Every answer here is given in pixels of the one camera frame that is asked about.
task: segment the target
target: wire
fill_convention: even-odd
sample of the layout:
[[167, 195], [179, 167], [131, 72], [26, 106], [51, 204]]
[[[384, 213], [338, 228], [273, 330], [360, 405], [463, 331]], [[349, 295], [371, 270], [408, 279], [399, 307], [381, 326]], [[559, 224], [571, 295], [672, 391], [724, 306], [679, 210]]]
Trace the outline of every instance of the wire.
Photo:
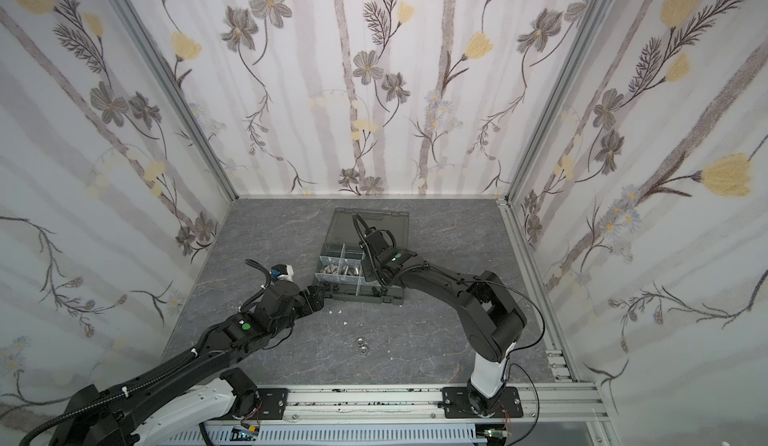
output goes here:
[[205, 442], [205, 446], [214, 446], [214, 442], [210, 440], [210, 436], [208, 436], [208, 432], [205, 431], [205, 424], [198, 423], [197, 426], [200, 428], [200, 436], [203, 437], [203, 442]]
[[181, 369], [185, 368], [188, 364], [190, 364], [195, 358], [197, 358], [198, 351], [202, 349], [203, 345], [208, 339], [208, 335], [210, 335], [215, 329], [216, 329], [216, 326], [209, 326], [200, 336], [200, 339], [197, 340], [197, 343], [195, 344], [194, 348], [192, 348], [189, 351], [189, 353], [187, 353], [186, 356], [184, 356], [181, 360], [179, 360], [178, 363], [168, 367], [168, 369], [166, 369], [165, 371], [162, 371], [156, 376], [154, 376], [153, 378], [150, 378], [130, 388], [128, 388], [128, 386], [124, 384], [123, 388], [119, 392], [113, 393], [112, 395], [107, 396], [106, 398], [102, 398], [99, 401], [92, 402], [86, 406], [83, 406], [82, 408], [73, 409], [70, 412], [60, 414], [56, 418], [50, 419], [44, 422], [43, 424], [40, 424], [39, 426], [37, 426], [36, 428], [28, 432], [24, 436], [24, 438], [22, 438], [22, 440], [19, 441], [18, 446], [29, 446], [29, 444], [32, 442], [33, 439], [35, 439], [41, 433], [49, 430], [53, 426], [57, 426], [72, 418], [76, 418], [77, 416], [80, 416], [83, 413], [90, 412], [96, 408], [100, 408], [101, 406], [105, 406], [106, 404], [110, 404], [119, 399], [126, 398], [130, 394], [135, 393], [140, 389], [146, 388], [147, 386], [151, 386], [156, 382], [162, 381], [163, 379], [166, 379], [167, 377], [173, 374], [176, 374], [178, 371], [180, 371]]
[[264, 287], [256, 292], [252, 297], [249, 297], [245, 300], [245, 302], [238, 308], [238, 311], [246, 311], [249, 309], [258, 298], [260, 298], [264, 294], [264, 289], [266, 289], [272, 282], [274, 282], [274, 279], [272, 277], [272, 272], [270, 272], [269, 269], [265, 268], [260, 262], [255, 261], [253, 259], [246, 259], [245, 264], [250, 266], [251, 268], [256, 268], [262, 273], [264, 273]]
[[286, 339], [290, 338], [290, 336], [291, 336], [292, 334], [293, 334], [293, 324], [290, 326], [290, 331], [288, 332], [288, 336], [285, 336], [283, 339], [279, 340], [279, 341], [277, 342], [277, 344], [275, 344], [274, 346], [269, 346], [268, 348], [264, 348], [264, 349], [262, 349], [262, 351], [266, 351], [267, 349], [274, 349], [274, 348], [276, 348], [277, 346], [280, 346], [280, 344], [281, 344], [283, 341], [285, 341]]
[[[531, 306], [533, 306], [533, 307], [536, 309], [536, 312], [537, 312], [537, 313], [538, 313], [538, 315], [539, 315], [539, 316], [542, 318], [542, 334], [538, 336], [538, 339], [537, 339], [536, 341], [534, 341], [533, 343], [531, 343], [530, 345], [527, 345], [527, 346], [522, 346], [522, 347], [520, 347], [520, 348], [515, 348], [515, 349], [514, 349], [515, 351], [522, 351], [523, 349], [532, 348], [533, 346], [535, 346], [535, 345], [537, 345], [537, 344], [539, 344], [539, 343], [541, 342], [541, 340], [544, 338], [544, 334], [545, 334], [545, 333], [546, 333], [546, 331], [547, 331], [547, 323], [544, 321], [544, 315], [542, 314], [542, 310], [541, 310], [541, 309], [539, 309], [539, 308], [538, 308], [538, 306], [536, 306], [536, 303], [534, 303], [534, 302], [531, 300], [531, 298], [527, 297], [526, 295], [524, 295], [523, 293], [521, 293], [521, 292], [520, 292], [520, 291], [518, 291], [517, 289], [515, 289], [515, 288], [510, 288], [509, 286], [507, 286], [507, 285], [505, 285], [505, 284], [502, 284], [502, 283], [500, 283], [500, 282], [496, 282], [496, 281], [488, 281], [488, 280], [477, 280], [477, 281], [473, 281], [473, 282], [490, 282], [491, 284], [495, 284], [496, 286], [501, 286], [501, 287], [503, 287], [503, 288], [506, 288], [506, 289], [508, 289], [509, 291], [512, 291], [512, 292], [514, 292], [514, 293], [517, 293], [517, 294], [519, 294], [520, 296], [522, 296], [522, 297], [523, 297], [523, 298], [525, 298], [525, 299], [526, 299], [528, 302], [530, 302], [530, 303], [531, 303]], [[461, 283], [461, 284], [467, 284], [468, 282], [467, 282], [467, 281], [460, 281], [460, 283]]]
[[526, 438], [528, 437], [528, 435], [529, 435], [529, 434], [530, 434], [530, 433], [533, 431], [533, 428], [535, 428], [535, 427], [536, 427], [536, 424], [538, 423], [538, 416], [539, 416], [539, 413], [540, 413], [540, 411], [539, 411], [539, 410], [540, 410], [540, 409], [541, 409], [541, 407], [542, 407], [541, 403], [540, 403], [540, 402], [539, 402], [539, 400], [538, 400], [538, 391], [536, 391], [536, 384], [534, 384], [534, 383], [533, 383], [533, 380], [531, 379], [531, 376], [528, 374], [528, 372], [526, 372], [526, 371], [523, 369], [523, 366], [521, 366], [520, 364], [517, 364], [517, 363], [513, 363], [512, 365], [513, 365], [513, 366], [517, 366], [518, 368], [520, 368], [520, 371], [522, 371], [522, 372], [525, 374], [525, 376], [526, 376], [526, 377], [528, 378], [528, 380], [530, 381], [530, 383], [531, 383], [531, 386], [533, 386], [533, 394], [535, 394], [535, 395], [536, 395], [536, 417], [535, 417], [535, 418], [534, 418], [534, 420], [533, 420], [533, 425], [531, 426], [531, 429], [529, 429], [527, 433], [525, 433], [525, 434], [524, 434], [524, 435], [523, 435], [521, 438], [515, 439], [515, 440], [514, 440], [513, 442], [511, 442], [511, 443], [506, 443], [506, 445], [505, 445], [505, 446], [512, 446], [513, 444], [517, 444], [517, 443], [519, 443], [520, 441], [522, 441], [522, 440], [524, 440], [524, 439], [526, 439]]

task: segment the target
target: gray flower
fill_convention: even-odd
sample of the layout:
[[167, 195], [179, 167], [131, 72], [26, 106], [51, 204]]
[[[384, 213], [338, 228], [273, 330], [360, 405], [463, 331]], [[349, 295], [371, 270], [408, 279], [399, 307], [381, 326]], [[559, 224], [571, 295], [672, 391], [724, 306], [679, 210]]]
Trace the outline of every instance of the gray flower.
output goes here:
[[224, 23], [231, 28], [229, 33], [221, 34], [221, 39], [226, 41], [227, 48], [237, 51], [241, 41], [250, 50], [256, 48], [254, 38], [251, 35], [257, 33], [259, 27], [256, 26], [254, 19], [250, 16], [250, 11], [227, 6]]
[[380, 80], [384, 77], [384, 70], [375, 66], [379, 62], [375, 51], [370, 53], [360, 51], [353, 61], [357, 69], [352, 72], [352, 76], [361, 77], [363, 84], [370, 84], [371, 79]]
[[608, 174], [611, 171], [616, 171], [616, 162], [614, 156], [621, 154], [621, 147], [624, 145], [624, 137], [619, 136], [615, 130], [610, 130], [610, 133], [603, 136], [600, 140], [600, 144], [603, 149], [594, 156], [595, 161], [603, 162], [603, 174]]
[[360, 177], [360, 173], [355, 171], [355, 168], [349, 168], [348, 170], [341, 170], [341, 179], [339, 184], [345, 188], [350, 187], [350, 184], [357, 184], [357, 178]]
[[144, 120], [144, 124], [147, 125], [147, 129], [152, 129], [152, 120], [160, 122], [162, 116], [160, 115], [160, 108], [157, 106], [150, 106], [149, 101], [144, 95], [136, 91], [136, 96], [133, 96], [129, 100], [130, 108], [134, 113], [134, 118], [137, 120]]
[[210, 240], [211, 235], [214, 234], [214, 222], [206, 217], [205, 212], [201, 211], [194, 221], [194, 231], [201, 241]]
[[621, 107], [621, 101], [624, 100], [624, 95], [619, 94], [616, 88], [611, 88], [603, 93], [603, 103], [594, 107], [594, 121], [592, 126], [601, 127], [604, 130], [609, 130], [616, 124], [616, 117], [614, 112], [618, 111]]
[[404, 90], [402, 87], [406, 84], [402, 78], [402, 74], [388, 74], [384, 76], [382, 82], [382, 89], [386, 90], [386, 100], [391, 101], [397, 96], [398, 101], [405, 103], [408, 101], [408, 96], [411, 95], [410, 91]]
[[550, 11], [544, 8], [536, 20], [531, 23], [533, 31], [518, 36], [520, 43], [518, 44], [518, 51], [524, 53], [533, 46], [536, 51], [541, 53], [547, 46], [547, 38], [560, 32], [560, 17], [562, 15], [562, 11]]
[[179, 234], [176, 236], [176, 243], [179, 245], [179, 248], [184, 250], [184, 256], [192, 252], [192, 241], [194, 241], [192, 230], [188, 226], [179, 228]]
[[542, 234], [543, 229], [544, 227], [542, 226], [542, 221], [538, 218], [538, 216], [533, 214], [528, 218], [528, 224], [525, 225], [525, 231], [528, 233], [528, 236], [531, 238], [531, 242], [533, 244], [538, 241], [538, 236]]
[[526, 211], [533, 211], [533, 209], [536, 207], [536, 201], [538, 198], [536, 197], [536, 193], [531, 190], [531, 192], [525, 197], [523, 207]]
[[584, 16], [584, 12], [587, 10], [587, 6], [589, 6], [589, 0], [581, 0], [576, 3], [570, 3], [568, 8], [565, 10], [565, 16], [563, 16], [563, 19], [569, 23], [580, 20]]
[[384, 192], [384, 181], [380, 177], [368, 176], [362, 182], [360, 182], [360, 191], [363, 191], [366, 196], [375, 196]]
[[284, 0], [250, 0], [250, 9], [254, 16], [264, 19], [270, 17], [270, 22], [275, 28], [283, 27], [283, 18], [290, 18], [293, 12], [283, 4]]
[[91, 106], [101, 111], [101, 120], [110, 124], [112, 120], [118, 126], [125, 123], [123, 114], [128, 112], [128, 103], [122, 97], [112, 97], [112, 88], [99, 81], [98, 88], [91, 89]]

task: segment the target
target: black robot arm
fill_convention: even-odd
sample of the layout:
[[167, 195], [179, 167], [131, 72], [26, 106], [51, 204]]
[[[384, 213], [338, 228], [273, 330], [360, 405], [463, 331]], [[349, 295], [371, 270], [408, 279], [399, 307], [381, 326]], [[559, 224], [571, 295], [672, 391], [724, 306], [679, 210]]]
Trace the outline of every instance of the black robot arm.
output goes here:
[[[83, 388], [70, 398], [62, 416], [41, 424], [20, 444], [29, 444], [40, 432], [58, 425], [50, 444], [130, 446], [140, 440], [134, 434], [137, 428], [166, 403], [212, 374], [263, 349], [283, 329], [292, 328], [296, 319], [323, 307], [322, 291], [316, 286], [300, 290], [286, 280], [268, 283], [260, 297], [261, 302], [251, 303], [248, 308], [241, 308], [226, 320], [208, 327], [191, 350], [145, 374], [102, 392], [92, 384]], [[221, 375], [221, 379], [238, 391], [233, 410], [241, 415], [256, 400], [255, 386], [253, 391], [248, 388], [244, 391], [244, 377], [238, 369]]]

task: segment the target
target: floral wallpaper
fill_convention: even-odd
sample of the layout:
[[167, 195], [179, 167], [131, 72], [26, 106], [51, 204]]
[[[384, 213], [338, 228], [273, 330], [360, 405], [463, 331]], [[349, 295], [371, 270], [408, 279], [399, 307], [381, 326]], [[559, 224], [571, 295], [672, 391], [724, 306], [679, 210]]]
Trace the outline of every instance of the floral wallpaper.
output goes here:
[[246, 195], [506, 193], [590, 0], [132, 0]]
[[109, 2], [0, 0], [0, 23], [10, 444], [82, 387], [158, 364], [229, 201]]
[[766, 8], [614, 0], [514, 198], [622, 444], [768, 432]]

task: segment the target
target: metal mounting plate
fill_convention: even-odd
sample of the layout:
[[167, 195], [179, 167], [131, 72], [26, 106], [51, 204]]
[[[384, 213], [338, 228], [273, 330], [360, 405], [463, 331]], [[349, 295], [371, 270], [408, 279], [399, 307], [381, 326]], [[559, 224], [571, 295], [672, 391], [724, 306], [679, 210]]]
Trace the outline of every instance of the metal mounting plate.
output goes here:
[[[466, 388], [443, 388], [442, 402], [447, 419], [476, 419], [478, 417], [472, 411], [472, 406], [469, 405]], [[504, 388], [501, 403], [504, 404], [504, 408], [507, 410], [510, 418], [523, 417], [523, 407], [517, 388], [513, 386]], [[504, 411], [499, 409], [492, 418], [504, 418]]]

